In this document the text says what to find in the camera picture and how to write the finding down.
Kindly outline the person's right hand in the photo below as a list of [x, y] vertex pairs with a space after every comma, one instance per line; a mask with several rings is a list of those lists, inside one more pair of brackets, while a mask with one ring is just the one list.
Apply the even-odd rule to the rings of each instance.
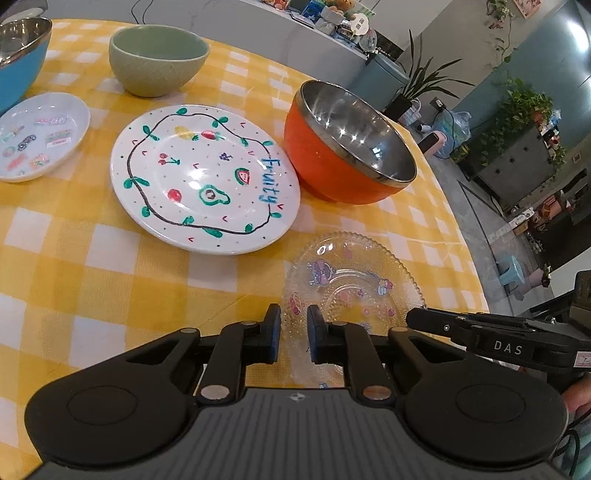
[[562, 398], [567, 410], [576, 418], [580, 417], [590, 409], [591, 403], [591, 379], [586, 376], [577, 383], [570, 386]]

